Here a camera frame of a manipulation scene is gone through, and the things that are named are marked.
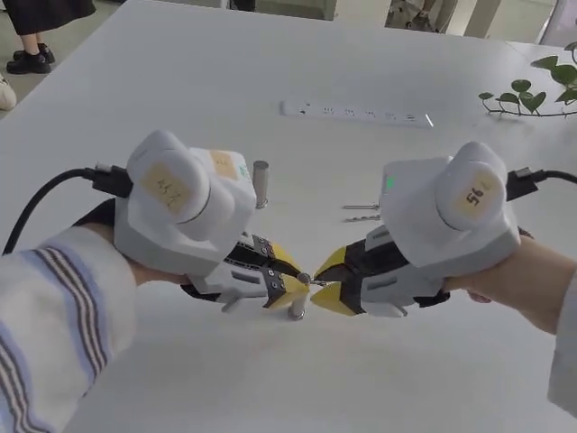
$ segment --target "black shoe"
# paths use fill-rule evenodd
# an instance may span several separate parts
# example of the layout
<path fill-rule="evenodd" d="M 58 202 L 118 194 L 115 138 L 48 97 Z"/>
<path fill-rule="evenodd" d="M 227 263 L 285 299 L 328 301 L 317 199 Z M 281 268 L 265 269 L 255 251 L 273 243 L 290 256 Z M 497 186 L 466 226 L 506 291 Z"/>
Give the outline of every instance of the black shoe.
<path fill-rule="evenodd" d="M 50 64 L 40 53 L 25 52 L 20 59 L 9 61 L 6 65 L 6 72 L 13 75 L 48 74 L 51 70 Z"/>
<path fill-rule="evenodd" d="M 56 61 L 56 59 L 54 58 L 54 53 L 52 52 L 50 47 L 45 43 L 39 43 L 38 50 L 40 50 L 41 55 L 44 56 L 44 59 L 46 59 L 46 61 L 48 61 L 50 65 Z M 15 51 L 12 57 L 14 60 L 19 60 L 23 55 L 24 50 L 19 50 Z"/>

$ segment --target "black skirt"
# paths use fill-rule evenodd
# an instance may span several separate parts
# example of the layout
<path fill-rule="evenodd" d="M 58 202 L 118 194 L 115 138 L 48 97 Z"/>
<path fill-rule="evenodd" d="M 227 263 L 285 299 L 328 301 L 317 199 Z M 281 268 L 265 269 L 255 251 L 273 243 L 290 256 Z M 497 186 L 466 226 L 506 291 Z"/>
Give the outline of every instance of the black skirt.
<path fill-rule="evenodd" d="M 21 36 L 58 29 L 96 11 L 92 0 L 4 0 L 4 5 Z"/>

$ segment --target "wall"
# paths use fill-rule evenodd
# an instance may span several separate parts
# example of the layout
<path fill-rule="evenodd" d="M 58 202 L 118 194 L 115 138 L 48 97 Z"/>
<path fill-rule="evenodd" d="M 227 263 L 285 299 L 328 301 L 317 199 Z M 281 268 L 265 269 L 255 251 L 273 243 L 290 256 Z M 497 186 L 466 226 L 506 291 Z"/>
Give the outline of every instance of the wall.
<path fill-rule="evenodd" d="M 505 0 L 501 2 L 486 38 L 537 43 L 552 11 L 551 2 Z"/>
<path fill-rule="evenodd" d="M 464 35 L 484 38 L 500 4 L 501 0 L 481 0 L 477 2 Z"/>
<path fill-rule="evenodd" d="M 459 0 L 445 33 L 463 36 L 478 0 Z"/>
<path fill-rule="evenodd" d="M 390 0 L 326 0 L 325 19 L 352 25 L 384 27 Z"/>
<path fill-rule="evenodd" d="M 577 41 L 577 0 L 559 0 L 540 43 L 564 47 Z"/>

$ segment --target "label sticker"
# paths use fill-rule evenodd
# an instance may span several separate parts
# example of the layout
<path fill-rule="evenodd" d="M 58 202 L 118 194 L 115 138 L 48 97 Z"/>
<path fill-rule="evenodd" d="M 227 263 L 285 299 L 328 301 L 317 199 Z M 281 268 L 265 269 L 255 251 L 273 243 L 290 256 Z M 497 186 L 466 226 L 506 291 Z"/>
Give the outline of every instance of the label sticker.
<path fill-rule="evenodd" d="M 141 180 L 141 186 L 175 215 L 192 197 L 190 188 L 161 162 L 149 168 Z"/>
<path fill-rule="evenodd" d="M 470 218 L 480 217 L 499 190 L 499 180 L 488 171 L 480 171 L 471 186 L 456 200 L 457 209 Z"/>
<path fill-rule="evenodd" d="M 228 179 L 238 180 L 236 168 L 230 153 L 221 151 L 210 151 L 210 156 L 215 164 L 216 173 Z"/>

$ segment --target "metal cylinder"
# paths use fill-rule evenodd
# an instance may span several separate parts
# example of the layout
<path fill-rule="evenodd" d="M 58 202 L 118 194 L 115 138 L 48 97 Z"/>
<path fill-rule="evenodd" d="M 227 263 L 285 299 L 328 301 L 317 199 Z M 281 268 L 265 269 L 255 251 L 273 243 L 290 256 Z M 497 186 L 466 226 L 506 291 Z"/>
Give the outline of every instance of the metal cylinder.
<path fill-rule="evenodd" d="M 288 318 L 291 320 L 301 320 L 305 316 L 305 306 L 307 304 L 307 295 L 295 299 L 288 307 Z"/>
<path fill-rule="evenodd" d="M 269 164 L 266 161 L 255 161 L 252 165 L 252 186 L 256 193 L 256 208 L 267 206 L 267 189 L 269 187 Z"/>
<path fill-rule="evenodd" d="M 304 272 L 301 272 L 299 275 L 297 275 L 297 280 L 306 285 L 309 285 L 311 282 L 310 275 Z M 288 318 L 291 320 L 300 320 L 305 316 L 307 298 L 308 296 L 305 295 L 301 298 L 293 300 L 292 304 L 290 304 L 290 307 L 288 307 Z"/>

